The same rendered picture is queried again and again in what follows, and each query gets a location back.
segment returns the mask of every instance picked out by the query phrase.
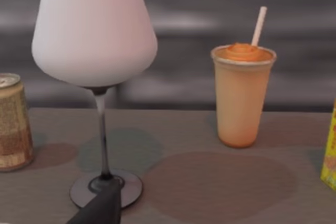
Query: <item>cup rim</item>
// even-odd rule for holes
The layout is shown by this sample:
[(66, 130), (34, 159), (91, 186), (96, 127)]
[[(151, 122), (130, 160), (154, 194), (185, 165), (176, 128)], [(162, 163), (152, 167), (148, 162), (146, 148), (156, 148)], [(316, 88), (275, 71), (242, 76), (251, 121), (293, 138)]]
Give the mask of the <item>cup rim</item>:
[(271, 49), (265, 48), (265, 47), (259, 47), (259, 49), (267, 51), (272, 55), (272, 58), (270, 60), (263, 60), (263, 61), (236, 61), (236, 60), (230, 60), (230, 59), (223, 59), (218, 56), (216, 56), (215, 51), (220, 49), (225, 49), (231, 45), (224, 45), (224, 46), (218, 46), (211, 50), (211, 58), (214, 60), (214, 62), (218, 63), (224, 63), (224, 64), (230, 64), (230, 65), (237, 65), (237, 66), (245, 66), (245, 67), (255, 67), (255, 66), (264, 66), (274, 63), (277, 60), (277, 53)]

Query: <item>wooden table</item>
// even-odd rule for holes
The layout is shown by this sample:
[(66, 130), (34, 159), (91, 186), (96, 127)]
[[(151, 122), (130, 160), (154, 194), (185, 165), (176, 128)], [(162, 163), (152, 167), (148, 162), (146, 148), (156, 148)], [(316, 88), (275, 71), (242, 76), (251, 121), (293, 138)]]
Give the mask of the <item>wooden table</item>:
[[(145, 190), (123, 224), (332, 224), (336, 193), (320, 181), (327, 113), (263, 114), (256, 145), (217, 138), (215, 112), (108, 110), (110, 163)], [(65, 224), (71, 184), (100, 167), (90, 109), (31, 109), (34, 163), (0, 174), (0, 223)]]

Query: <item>yellow box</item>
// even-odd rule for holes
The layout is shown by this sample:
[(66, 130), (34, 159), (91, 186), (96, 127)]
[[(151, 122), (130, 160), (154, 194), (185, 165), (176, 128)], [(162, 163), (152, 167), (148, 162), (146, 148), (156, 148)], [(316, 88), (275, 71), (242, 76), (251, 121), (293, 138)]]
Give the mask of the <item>yellow box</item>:
[(331, 189), (336, 190), (336, 100), (334, 102), (325, 152), (321, 179), (331, 187)]

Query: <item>straw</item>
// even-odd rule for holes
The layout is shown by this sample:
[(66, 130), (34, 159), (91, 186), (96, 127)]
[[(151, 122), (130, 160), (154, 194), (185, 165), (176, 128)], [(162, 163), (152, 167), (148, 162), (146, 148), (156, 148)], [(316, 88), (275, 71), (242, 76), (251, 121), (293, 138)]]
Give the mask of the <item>straw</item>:
[(251, 43), (252, 46), (258, 46), (259, 38), (260, 38), (261, 31), (262, 31), (262, 28), (263, 28), (262, 26), (264, 25), (264, 21), (265, 21), (266, 12), (267, 12), (267, 7), (262, 6), (260, 8), (258, 21), (257, 21), (257, 24), (256, 24), (256, 28), (254, 30), (253, 39), (252, 39), (252, 43)]

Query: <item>orange cup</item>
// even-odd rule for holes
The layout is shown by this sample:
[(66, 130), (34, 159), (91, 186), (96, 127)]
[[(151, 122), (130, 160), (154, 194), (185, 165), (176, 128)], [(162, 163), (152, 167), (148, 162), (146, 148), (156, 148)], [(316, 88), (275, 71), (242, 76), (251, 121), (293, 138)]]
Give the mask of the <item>orange cup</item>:
[(218, 136), (230, 147), (249, 147), (257, 137), (276, 53), (234, 44), (216, 47), (211, 55), (215, 64)]

